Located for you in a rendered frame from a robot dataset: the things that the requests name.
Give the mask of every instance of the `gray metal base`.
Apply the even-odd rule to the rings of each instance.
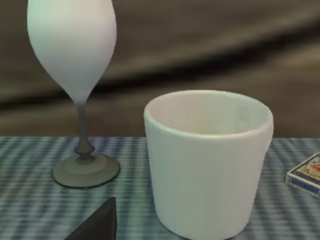
[[[70,188],[92,188],[114,179],[120,164],[112,157],[94,154],[93,161],[81,162],[77,155],[58,163],[52,172],[53,179],[60,185]]]

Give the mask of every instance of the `playing card box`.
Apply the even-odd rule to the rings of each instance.
[[[320,152],[288,171],[285,182],[294,188],[320,198]]]

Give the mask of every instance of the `black triangular object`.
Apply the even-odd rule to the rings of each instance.
[[[65,240],[116,240],[116,199],[109,198]]]

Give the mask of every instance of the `tabletop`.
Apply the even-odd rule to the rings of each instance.
[[[92,189],[56,184],[53,167],[77,138],[0,137],[0,239],[63,240],[116,197],[117,240],[181,240],[157,219],[144,137],[91,137],[121,173]],[[320,149],[320,138],[275,138],[266,154],[249,224],[232,240],[320,239],[320,199],[285,184],[286,172]]]

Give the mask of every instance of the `cup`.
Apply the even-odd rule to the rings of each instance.
[[[192,240],[240,233],[273,136],[269,108],[232,92],[177,91],[147,104],[144,125],[160,222]]]

